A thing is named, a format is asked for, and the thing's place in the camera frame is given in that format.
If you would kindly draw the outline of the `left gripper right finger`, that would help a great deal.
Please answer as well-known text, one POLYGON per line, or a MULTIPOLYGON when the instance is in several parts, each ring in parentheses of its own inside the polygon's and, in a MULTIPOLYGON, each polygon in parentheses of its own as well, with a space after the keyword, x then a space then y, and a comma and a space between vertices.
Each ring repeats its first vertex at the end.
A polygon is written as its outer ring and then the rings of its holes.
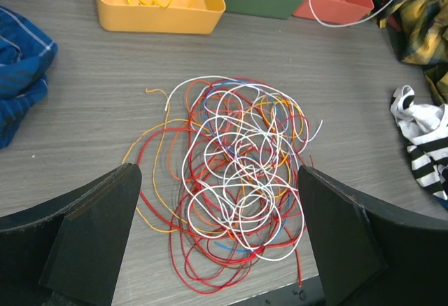
POLYGON ((301 166, 298 190, 327 305, 446 305, 447 222, 301 166))

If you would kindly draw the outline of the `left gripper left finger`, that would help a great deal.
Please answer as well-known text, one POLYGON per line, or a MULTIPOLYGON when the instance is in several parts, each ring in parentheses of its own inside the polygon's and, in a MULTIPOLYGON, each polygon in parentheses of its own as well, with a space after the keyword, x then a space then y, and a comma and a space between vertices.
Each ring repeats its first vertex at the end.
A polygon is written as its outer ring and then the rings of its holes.
POLYGON ((110 304, 142 174, 125 163, 1 217, 1 303, 110 304))

